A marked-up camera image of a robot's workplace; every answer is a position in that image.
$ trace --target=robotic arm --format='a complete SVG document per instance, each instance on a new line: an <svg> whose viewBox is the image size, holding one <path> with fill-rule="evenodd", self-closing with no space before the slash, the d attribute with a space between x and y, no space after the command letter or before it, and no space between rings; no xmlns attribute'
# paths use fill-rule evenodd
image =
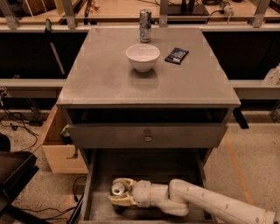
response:
<svg viewBox="0 0 280 224"><path fill-rule="evenodd" d="M276 213L266 211L179 179L173 179L169 185L158 185L117 178L111 194L110 202L121 207L158 207L167 214L186 216L189 203L193 203L230 224L280 224L279 208Z"/></svg>

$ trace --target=silver can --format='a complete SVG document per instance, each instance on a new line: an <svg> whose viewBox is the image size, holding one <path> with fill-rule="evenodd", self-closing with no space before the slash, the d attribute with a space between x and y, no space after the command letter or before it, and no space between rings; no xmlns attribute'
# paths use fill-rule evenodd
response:
<svg viewBox="0 0 280 224"><path fill-rule="evenodd" d="M151 11L140 10L140 41L147 43L151 41Z"/></svg>

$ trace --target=drawer knob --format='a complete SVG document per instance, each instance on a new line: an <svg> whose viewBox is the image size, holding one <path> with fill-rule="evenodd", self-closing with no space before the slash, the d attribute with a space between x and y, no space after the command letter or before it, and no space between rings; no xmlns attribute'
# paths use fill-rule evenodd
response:
<svg viewBox="0 0 280 224"><path fill-rule="evenodd" d="M143 140L148 143L151 141L151 136L147 134Z"/></svg>

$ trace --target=drawer front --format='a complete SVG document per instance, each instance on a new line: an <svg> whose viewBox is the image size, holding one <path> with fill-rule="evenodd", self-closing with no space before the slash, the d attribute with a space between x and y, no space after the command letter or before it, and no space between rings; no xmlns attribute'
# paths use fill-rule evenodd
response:
<svg viewBox="0 0 280 224"><path fill-rule="evenodd" d="M225 124L190 125L68 125L81 148L214 148L223 138Z"/></svg>

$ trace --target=bowl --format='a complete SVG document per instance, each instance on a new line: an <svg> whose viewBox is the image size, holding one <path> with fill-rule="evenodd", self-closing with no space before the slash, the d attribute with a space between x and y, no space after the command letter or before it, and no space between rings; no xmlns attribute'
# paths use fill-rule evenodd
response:
<svg viewBox="0 0 280 224"><path fill-rule="evenodd" d="M149 71L157 63L160 51L154 45L132 45L126 51L129 63L138 72Z"/></svg>

